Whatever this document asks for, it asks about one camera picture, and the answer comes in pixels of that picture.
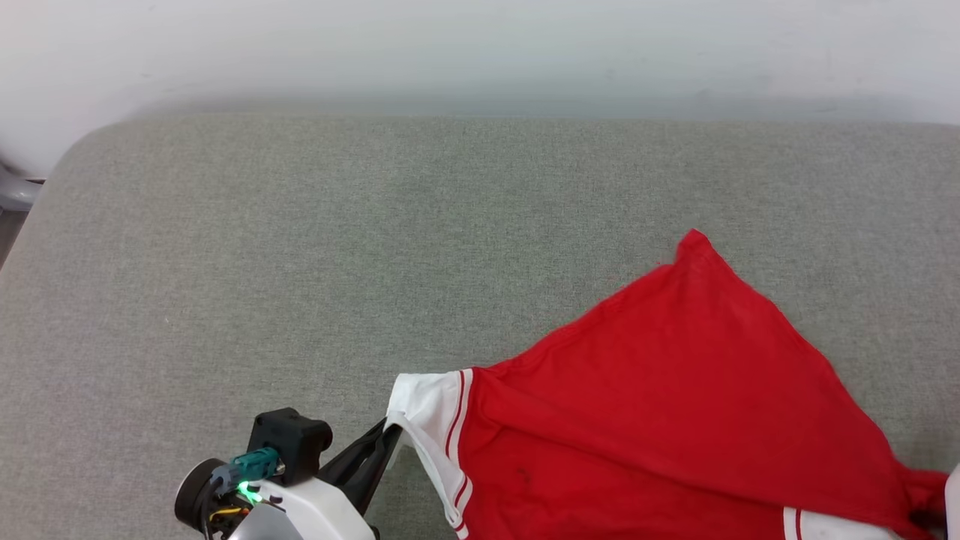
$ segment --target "red stripe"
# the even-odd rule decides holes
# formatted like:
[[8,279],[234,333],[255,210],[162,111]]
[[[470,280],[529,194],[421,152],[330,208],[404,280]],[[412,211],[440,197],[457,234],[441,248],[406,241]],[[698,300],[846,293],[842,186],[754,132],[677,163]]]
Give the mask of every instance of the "red stripe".
[[453,416],[453,423],[450,424],[450,431],[446,434],[446,456],[450,457],[450,439],[453,438],[453,427],[457,425],[457,421],[460,420],[460,409],[464,404],[464,372],[460,373],[460,394],[457,397],[457,414]]
[[467,491],[467,482],[469,482],[469,479],[467,479],[467,475],[464,475],[464,485],[460,486],[460,491],[457,492],[457,497],[453,500],[454,507],[460,504],[460,498],[463,497],[464,492]]

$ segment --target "red t-shirt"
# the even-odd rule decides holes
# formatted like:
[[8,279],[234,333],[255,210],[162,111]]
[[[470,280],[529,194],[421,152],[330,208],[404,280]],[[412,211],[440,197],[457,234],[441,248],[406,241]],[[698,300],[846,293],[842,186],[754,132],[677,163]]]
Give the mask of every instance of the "red t-shirt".
[[663,265],[490,368],[401,375],[461,538],[932,538],[942,473],[901,465],[826,358],[690,232]]

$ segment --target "gray fabric surface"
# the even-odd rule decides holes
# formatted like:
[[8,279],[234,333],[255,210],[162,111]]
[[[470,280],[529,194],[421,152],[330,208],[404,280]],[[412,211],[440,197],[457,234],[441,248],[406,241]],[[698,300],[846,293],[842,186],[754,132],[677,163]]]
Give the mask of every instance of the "gray fabric surface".
[[[0,529],[197,538],[174,492],[242,451],[255,413],[325,418],[338,451],[398,372],[513,356],[694,227],[906,463],[947,469],[958,143],[941,126],[517,119],[102,130],[63,159],[0,271]],[[410,452],[369,518],[385,540],[453,537]]]

